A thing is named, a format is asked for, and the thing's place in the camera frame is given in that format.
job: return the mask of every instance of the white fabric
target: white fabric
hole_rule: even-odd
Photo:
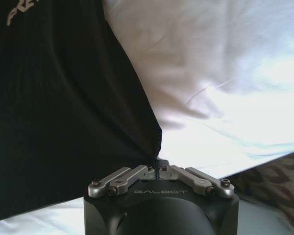
[[[163,130],[160,157],[224,177],[294,152],[294,0],[105,0]],[[82,200],[0,235],[83,234]]]

